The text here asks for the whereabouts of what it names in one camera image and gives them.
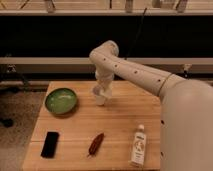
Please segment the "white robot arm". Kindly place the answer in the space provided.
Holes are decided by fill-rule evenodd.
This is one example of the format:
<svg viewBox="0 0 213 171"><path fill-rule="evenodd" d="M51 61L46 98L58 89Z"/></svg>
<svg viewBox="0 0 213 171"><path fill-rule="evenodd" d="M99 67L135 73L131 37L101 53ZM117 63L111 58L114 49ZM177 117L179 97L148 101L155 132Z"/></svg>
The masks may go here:
<svg viewBox="0 0 213 171"><path fill-rule="evenodd" d="M97 86L105 97L118 75L160 99L160 170L213 171L213 86L124 60L118 54L111 40L90 52Z"/></svg>

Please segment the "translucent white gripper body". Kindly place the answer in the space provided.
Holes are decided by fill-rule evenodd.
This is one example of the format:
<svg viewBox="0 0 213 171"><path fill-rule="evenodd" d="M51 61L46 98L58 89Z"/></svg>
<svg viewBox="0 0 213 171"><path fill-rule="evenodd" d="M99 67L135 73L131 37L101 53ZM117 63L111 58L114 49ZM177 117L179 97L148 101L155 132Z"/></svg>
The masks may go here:
<svg viewBox="0 0 213 171"><path fill-rule="evenodd" d="M95 88L97 89L97 93L106 99L111 98L112 97L111 82L114 80L114 75L113 74L103 75L100 74L98 71L96 71L95 77L97 80L97 85L95 86Z"/></svg>

